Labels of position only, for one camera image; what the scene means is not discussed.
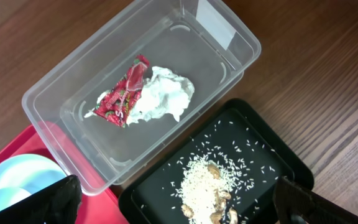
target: clear plastic container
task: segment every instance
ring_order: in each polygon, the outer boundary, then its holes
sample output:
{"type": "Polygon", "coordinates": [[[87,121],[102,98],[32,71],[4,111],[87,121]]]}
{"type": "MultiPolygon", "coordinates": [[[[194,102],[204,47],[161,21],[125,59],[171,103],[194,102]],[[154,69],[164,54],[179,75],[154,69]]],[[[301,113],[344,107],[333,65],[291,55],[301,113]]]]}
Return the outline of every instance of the clear plastic container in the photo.
{"type": "Polygon", "coordinates": [[[84,193],[96,195],[145,166],[242,78],[260,50],[259,41],[220,0],[134,1],[29,89],[22,104],[58,163],[80,178],[84,193]],[[83,118],[138,54],[150,66],[193,82],[195,93],[181,121],[166,114],[119,128],[99,117],[83,118]],[[54,131],[56,125],[65,135],[54,131]],[[62,138],[70,138],[75,148],[62,138]],[[80,150],[103,181],[90,182],[92,172],[75,163],[72,150],[80,150]]]}

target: wood grain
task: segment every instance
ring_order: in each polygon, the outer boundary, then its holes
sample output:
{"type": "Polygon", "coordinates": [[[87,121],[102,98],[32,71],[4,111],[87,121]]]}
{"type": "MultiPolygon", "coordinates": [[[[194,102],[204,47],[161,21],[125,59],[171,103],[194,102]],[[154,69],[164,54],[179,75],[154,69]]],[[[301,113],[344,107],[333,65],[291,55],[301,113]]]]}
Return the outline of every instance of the wood grain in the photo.
{"type": "MultiPolygon", "coordinates": [[[[314,191],[358,215],[358,1],[225,2],[262,55],[200,122],[248,101],[311,168],[314,191]]],[[[128,3],[28,0],[0,26],[0,150],[29,125],[24,92],[128,3]]]]}

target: red tray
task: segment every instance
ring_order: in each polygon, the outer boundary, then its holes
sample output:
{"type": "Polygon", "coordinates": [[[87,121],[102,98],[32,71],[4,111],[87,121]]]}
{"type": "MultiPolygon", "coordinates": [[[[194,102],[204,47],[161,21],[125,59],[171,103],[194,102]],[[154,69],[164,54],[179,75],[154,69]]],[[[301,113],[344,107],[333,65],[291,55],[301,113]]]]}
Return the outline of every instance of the red tray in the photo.
{"type": "MultiPolygon", "coordinates": [[[[27,127],[0,152],[0,163],[12,156],[28,153],[54,160],[33,126],[27,127]]],[[[97,196],[83,195],[75,223],[128,224],[119,211],[117,197],[109,189],[97,196]]]]}

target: white label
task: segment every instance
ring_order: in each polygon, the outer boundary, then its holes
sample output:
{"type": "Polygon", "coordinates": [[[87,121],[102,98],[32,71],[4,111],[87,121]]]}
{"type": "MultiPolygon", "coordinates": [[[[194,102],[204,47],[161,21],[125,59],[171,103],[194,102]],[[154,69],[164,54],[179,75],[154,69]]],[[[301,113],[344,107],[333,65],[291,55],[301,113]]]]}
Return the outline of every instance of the white label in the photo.
{"type": "Polygon", "coordinates": [[[198,1],[196,19],[227,50],[236,30],[207,0],[198,1]]]}

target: white tissue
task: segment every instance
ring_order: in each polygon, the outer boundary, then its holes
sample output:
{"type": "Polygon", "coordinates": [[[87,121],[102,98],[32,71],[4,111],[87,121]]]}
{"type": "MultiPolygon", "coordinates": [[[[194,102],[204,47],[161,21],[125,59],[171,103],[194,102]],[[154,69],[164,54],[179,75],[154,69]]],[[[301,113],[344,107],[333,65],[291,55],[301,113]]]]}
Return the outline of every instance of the white tissue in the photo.
{"type": "Polygon", "coordinates": [[[170,113],[179,122],[194,93],[194,85],[167,68],[154,66],[153,77],[144,80],[141,98],[129,113],[127,124],[150,121],[170,113]]]}

